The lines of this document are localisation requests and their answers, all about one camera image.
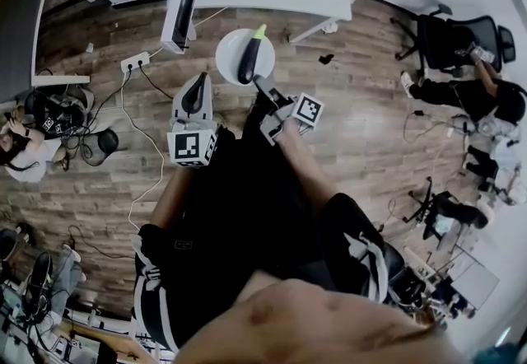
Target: wooden floor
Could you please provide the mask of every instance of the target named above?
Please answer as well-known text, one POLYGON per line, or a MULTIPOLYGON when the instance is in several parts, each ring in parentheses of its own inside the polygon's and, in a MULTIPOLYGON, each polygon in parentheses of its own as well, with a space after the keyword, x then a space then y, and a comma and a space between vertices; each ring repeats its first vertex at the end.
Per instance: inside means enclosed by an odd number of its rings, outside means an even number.
MULTIPOLYGON (((213 12, 201 11, 198 16, 213 12)), ((160 47, 164 14, 161 4, 121 10, 104 5, 86 7, 84 3, 70 7, 43 22, 39 64, 54 72, 91 75, 89 88, 100 102, 120 87, 121 60, 145 50, 153 53, 160 47), (90 42, 95 46, 93 54, 84 52, 90 42)), ((287 34, 305 26, 306 16, 226 10, 198 27, 198 40, 185 56, 162 51, 145 71, 171 95, 193 75, 209 71, 215 111, 239 132, 254 90, 225 83, 216 70, 214 54, 218 42, 230 31, 255 29, 266 23, 276 50, 274 79, 279 87, 291 94, 304 91, 326 105, 316 132, 306 135, 318 162, 377 226, 389 216, 388 206, 393 199, 392 205, 396 204, 386 222, 385 237, 400 249, 408 246, 425 260, 433 253, 429 263, 439 266, 448 259, 448 251, 435 252, 436 241, 421 241, 422 228, 399 219, 417 206, 407 192, 422 188, 425 178, 433 173, 436 191, 448 187, 458 197, 468 199, 473 196, 473 181, 457 174, 463 159, 461 136, 447 138, 446 128, 438 126, 414 143, 403 140, 403 124, 409 112, 424 109, 447 118, 454 110, 407 98, 399 85, 399 75, 404 69, 415 69, 415 64, 413 58, 403 63, 394 59, 408 41, 389 23, 391 16, 408 20, 392 7, 357 0, 353 20, 341 23, 338 33, 313 35, 292 46, 287 43, 287 34), (319 56, 327 54, 334 54, 334 59, 323 65, 319 56)), ((117 107, 118 98, 111 99, 100 115, 101 120, 112 122, 120 140, 119 152, 102 166, 91 167, 77 157, 68 173, 51 166, 37 185, 19 184, 1 171, 0 210, 8 212, 13 221, 33 225, 38 230, 40 248, 58 251, 68 238, 68 227, 76 225, 89 243, 107 254, 133 257, 129 236, 136 231, 128 223, 130 203, 155 184, 161 160, 148 140, 132 131, 117 107)), ((124 106, 136 125, 154 137, 167 155, 170 102, 135 72, 125 90, 124 106)), ((430 121, 413 117, 408 121, 407 138, 412 141, 430 127, 430 121)), ((136 204, 133 220, 137 224, 148 221, 170 170, 166 166, 164 183, 136 204)), ((88 277, 78 290, 82 298, 101 309, 128 316, 133 304, 133 261, 108 259, 84 244, 77 229, 72 228, 72 233, 88 277)), ((28 252, 17 276, 27 271, 37 251, 28 252)))

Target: power strip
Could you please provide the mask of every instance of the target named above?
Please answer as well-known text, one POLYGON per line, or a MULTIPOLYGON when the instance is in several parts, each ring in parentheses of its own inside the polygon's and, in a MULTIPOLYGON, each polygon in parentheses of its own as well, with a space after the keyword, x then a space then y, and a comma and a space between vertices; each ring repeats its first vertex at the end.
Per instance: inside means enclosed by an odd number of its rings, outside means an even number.
POLYGON ((148 65, 150 63, 150 54, 148 52, 141 52, 138 55, 121 61, 121 70, 126 74, 128 71, 139 68, 139 61, 141 61, 141 67, 148 65))

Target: white sneaker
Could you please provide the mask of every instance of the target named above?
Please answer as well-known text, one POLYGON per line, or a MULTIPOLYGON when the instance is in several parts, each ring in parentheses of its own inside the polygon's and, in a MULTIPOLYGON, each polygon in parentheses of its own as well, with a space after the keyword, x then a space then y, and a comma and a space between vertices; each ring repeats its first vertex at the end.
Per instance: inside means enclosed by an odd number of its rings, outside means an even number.
POLYGON ((413 96, 410 93, 410 87, 415 83, 407 72, 401 73, 401 84, 403 85, 404 91, 406 91, 406 96, 408 96, 410 99, 413 99, 413 96))
POLYGON ((75 260, 77 263, 81 262, 81 255, 78 254, 78 252, 76 252, 75 250, 72 250, 72 247, 70 247, 68 244, 63 244, 63 248, 72 252, 73 260, 75 260))

